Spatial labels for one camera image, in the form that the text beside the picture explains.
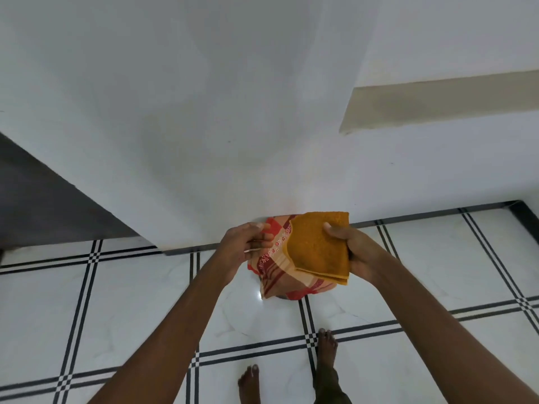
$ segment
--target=dark green pants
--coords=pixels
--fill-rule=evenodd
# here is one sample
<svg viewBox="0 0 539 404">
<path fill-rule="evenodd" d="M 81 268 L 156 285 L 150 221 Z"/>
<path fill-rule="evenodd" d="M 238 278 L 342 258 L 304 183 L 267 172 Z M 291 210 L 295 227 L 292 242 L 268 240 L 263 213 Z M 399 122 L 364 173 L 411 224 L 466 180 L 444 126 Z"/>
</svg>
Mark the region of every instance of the dark green pants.
<svg viewBox="0 0 539 404">
<path fill-rule="evenodd" d="M 352 404 L 339 386 L 339 376 L 334 368 L 318 363 L 314 377 L 316 400 L 314 404 Z"/>
</svg>

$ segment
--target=bare foot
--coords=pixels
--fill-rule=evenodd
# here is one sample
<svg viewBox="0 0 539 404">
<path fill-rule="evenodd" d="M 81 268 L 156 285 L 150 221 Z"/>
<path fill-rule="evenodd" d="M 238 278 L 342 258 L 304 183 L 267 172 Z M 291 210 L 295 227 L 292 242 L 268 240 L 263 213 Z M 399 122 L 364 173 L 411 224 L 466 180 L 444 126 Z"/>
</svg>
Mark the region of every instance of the bare foot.
<svg viewBox="0 0 539 404">
<path fill-rule="evenodd" d="M 260 388 L 258 386 L 258 366 L 247 367 L 238 380 L 239 401 L 241 404 L 260 404 Z"/>
<path fill-rule="evenodd" d="M 318 331 L 318 363 L 325 364 L 333 368 L 335 355 L 337 354 L 337 340 L 330 330 L 320 329 Z"/>
</svg>

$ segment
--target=cloth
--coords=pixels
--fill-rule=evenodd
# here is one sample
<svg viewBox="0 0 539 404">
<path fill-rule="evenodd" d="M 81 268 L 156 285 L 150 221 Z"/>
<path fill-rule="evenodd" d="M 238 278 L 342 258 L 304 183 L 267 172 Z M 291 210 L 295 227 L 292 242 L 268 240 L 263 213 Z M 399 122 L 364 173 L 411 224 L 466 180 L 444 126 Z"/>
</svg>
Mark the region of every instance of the cloth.
<svg viewBox="0 0 539 404">
<path fill-rule="evenodd" d="M 336 285 L 296 270 L 293 262 L 282 250 L 292 231 L 290 220 L 295 215 L 270 217 L 266 222 L 271 226 L 269 232 L 275 236 L 273 247 L 259 258 L 249 261 L 247 267 L 260 278 L 260 295 L 267 299 L 278 296 L 283 299 L 299 300 L 305 295 L 325 292 Z"/>
<path fill-rule="evenodd" d="M 314 377 L 314 404 L 352 404 L 339 386 L 339 375 L 334 368 L 318 363 Z"/>
<path fill-rule="evenodd" d="M 317 278 L 346 285 L 350 274 L 346 241 L 324 231 L 324 222 L 348 226 L 348 213 L 314 212 L 295 217 L 284 252 L 296 269 Z"/>
</svg>

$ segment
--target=patterned fabric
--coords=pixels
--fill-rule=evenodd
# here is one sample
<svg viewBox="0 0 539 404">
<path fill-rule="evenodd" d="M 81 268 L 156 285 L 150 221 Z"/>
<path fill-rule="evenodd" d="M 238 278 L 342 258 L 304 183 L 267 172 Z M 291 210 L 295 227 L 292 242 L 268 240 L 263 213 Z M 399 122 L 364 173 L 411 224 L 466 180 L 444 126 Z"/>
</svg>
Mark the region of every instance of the patterned fabric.
<svg viewBox="0 0 539 404">
<path fill-rule="evenodd" d="M 274 235 L 273 247 L 260 258 L 253 258 L 247 267 L 260 277 L 260 294 L 267 299 L 272 296 L 298 300 L 311 293 L 333 289 L 332 282 L 318 279 L 306 272 L 298 271 L 282 251 L 292 231 L 290 220 L 295 215 L 280 215 L 266 220 L 271 225 L 269 232 Z"/>
</svg>

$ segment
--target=black baseboard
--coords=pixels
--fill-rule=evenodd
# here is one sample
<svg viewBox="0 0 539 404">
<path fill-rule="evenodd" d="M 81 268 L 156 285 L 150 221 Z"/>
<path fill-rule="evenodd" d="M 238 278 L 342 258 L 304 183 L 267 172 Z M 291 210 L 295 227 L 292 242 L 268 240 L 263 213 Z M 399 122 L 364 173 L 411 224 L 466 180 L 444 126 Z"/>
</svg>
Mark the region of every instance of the black baseboard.
<svg viewBox="0 0 539 404">
<path fill-rule="evenodd" d="M 494 210 L 496 208 L 503 208 L 508 207 L 514 203 L 521 202 L 521 200 L 514 200 L 514 201 L 505 201 L 504 203 L 489 203 L 489 204 L 481 204 L 471 207 L 466 207 L 468 212 L 473 213 L 474 211 L 483 211 L 483 210 Z M 395 222 L 403 222 L 403 221 L 414 221 L 414 220 L 421 220 L 424 218 L 432 218 L 432 217 L 442 217 L 443 215 L 454 215 L 454 214 L 460 214 L 460 211 L 458 208 L 450 208 L 448 210 L 440 210 L 440 211 L 432 211 L 429 213 L 420 213 L 420 214 L 409 214 L 409 215 L 401 215 L 400 217 L 391 217 L 391 218 L 384 218 L 382 220 L 373 220 L 373 221 L 364 221 L 364 222 L 355 222 L 353 224 L 350 224 L 354 228 L 366 228 L 366 227 L 375 227 L 376 224 L 394 224 Z M 180 254 L 189 254 L 192 252 L 201 252 L 201 251 L 210 251 L 212 249 L 216 249 L 219 244 L 207 244 L 207 245 L 200 245 L 197 247 L 187 247 L 187 248 L 177 248 L 177 249 L 170 249 L 168 251 L 163 251 L 165 255 L 180 255 Z"/>
<path fill-rule="evenodd" d="M 522 200 L 514 201 L 507 208 L 539 244 L 539 218 L 534 212 Z"/>
</svg>

